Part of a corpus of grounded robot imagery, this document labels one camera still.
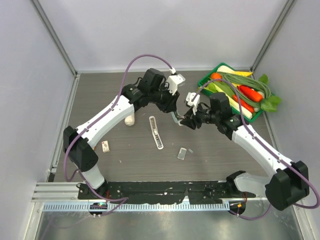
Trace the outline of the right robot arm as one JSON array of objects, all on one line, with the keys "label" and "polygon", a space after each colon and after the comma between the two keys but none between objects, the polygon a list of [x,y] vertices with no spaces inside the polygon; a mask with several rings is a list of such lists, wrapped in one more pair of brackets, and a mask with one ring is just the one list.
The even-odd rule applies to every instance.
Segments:
[{"label": "right robot arm", "polygon": [[181,125],[194,130],[202,124],[214,124],[220,133],[246,150],[266,172],[265,177],[236,172],[234,180],[225,186],[230,197],[250,192],[267,198],[273,207],[282,211],[309,195],[308,167],[302,161],[293,162],[262,139],[239,114],[233,113],[225,93],[213,93],[207,109],[201,106],[200,96],[195,92],[187,94],[185,104],[189,110],[180,120]]}]

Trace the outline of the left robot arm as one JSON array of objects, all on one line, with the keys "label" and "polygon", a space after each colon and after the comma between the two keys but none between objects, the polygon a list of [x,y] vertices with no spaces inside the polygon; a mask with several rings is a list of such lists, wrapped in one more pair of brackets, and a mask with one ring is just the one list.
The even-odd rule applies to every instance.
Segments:
[{"label": "left robot arm", "polygon": [[169,77],[154,68],[148,69],[134,84],[125,85],[120,95],[97,115],[76,128],[68,126],[63,131],[65,156],[81,172],[90,185],[89,194],[100,200],[107,192],[106,180],[98,168],[98,155],[94,147],[114,126],[149,103],[164,113],[177,110],[180,96],[178,87],[185,78],[177,73]]}]

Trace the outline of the staples box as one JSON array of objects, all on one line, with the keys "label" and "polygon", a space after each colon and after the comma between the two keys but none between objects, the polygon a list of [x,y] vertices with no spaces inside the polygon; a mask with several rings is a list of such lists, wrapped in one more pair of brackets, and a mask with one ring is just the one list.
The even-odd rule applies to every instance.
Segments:
[{"label": "staples box", "polygon": [[107,140],[101,142],[102,152],[107,153],[110,151],[109,142]]}]

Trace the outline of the staples tray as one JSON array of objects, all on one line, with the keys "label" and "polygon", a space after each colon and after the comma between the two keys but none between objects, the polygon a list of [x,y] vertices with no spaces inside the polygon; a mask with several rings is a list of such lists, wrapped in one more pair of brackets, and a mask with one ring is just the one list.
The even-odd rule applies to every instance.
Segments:
[{"label": "staples tray", "polygon": [[179,150],[179,152],[178,152],[177,158],[178,158],[179,160],[184,160],[185,157],[186,157],[186,154],[187,154],[187,149],[184,148],[184,147],[181,147],[180,150]]}]

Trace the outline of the white stapler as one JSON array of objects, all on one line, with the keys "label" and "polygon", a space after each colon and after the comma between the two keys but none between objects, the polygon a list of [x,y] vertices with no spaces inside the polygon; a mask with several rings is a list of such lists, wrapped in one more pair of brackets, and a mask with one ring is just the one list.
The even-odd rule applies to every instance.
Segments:
[{"label": "white stapler", "polygon": [[152,132],[153,139],[155,141],[156,147],[158,150],[162,150],[164,145],[159,135],[156,118],[154,116],[149,117],[150,128]]}]

